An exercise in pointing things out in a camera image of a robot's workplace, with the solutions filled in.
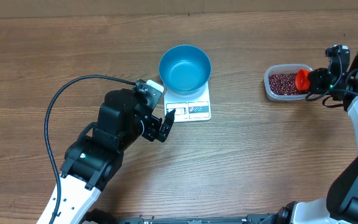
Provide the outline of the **red measuring scoop blue handle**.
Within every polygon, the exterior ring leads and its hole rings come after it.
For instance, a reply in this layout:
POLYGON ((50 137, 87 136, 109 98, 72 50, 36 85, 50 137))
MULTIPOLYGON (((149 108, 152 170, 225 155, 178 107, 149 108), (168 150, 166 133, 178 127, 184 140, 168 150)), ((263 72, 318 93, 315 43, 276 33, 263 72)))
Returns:
POLYGON ((295 77, 295 87, 299 91, 306 91, 309 90, 310 81, 308 79, 310 71, 301 69, 297 72, 295 77))

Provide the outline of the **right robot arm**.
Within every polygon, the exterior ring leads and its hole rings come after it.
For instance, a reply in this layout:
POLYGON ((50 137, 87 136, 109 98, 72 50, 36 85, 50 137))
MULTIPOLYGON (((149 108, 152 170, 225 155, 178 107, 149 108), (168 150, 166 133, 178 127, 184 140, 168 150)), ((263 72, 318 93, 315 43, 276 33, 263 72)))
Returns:
MULTIPOLYGON (((329 98, 348 113, 354 127, 358 153, 358 51, 354 59, 345 45, 326 48, 328 68, 300 70, 298 90, 307 91, 306 101, 329 98)), ((358 223, 358 155, 333 182, 326 197, 312 202, 291 202, 264 223, 358 223)))

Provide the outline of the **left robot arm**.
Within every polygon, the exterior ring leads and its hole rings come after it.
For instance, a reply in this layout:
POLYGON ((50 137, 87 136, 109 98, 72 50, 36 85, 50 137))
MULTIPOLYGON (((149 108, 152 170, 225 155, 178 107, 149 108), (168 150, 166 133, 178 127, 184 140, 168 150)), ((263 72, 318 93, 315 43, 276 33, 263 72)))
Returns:
POLYGON ((164 89, 143 86, 107 93, 98 120, 67 149, 58 184, 39 223, 79 223, 122 166, 124 151, 139 137, 164 142, 174 115, 152 112, 164 89))

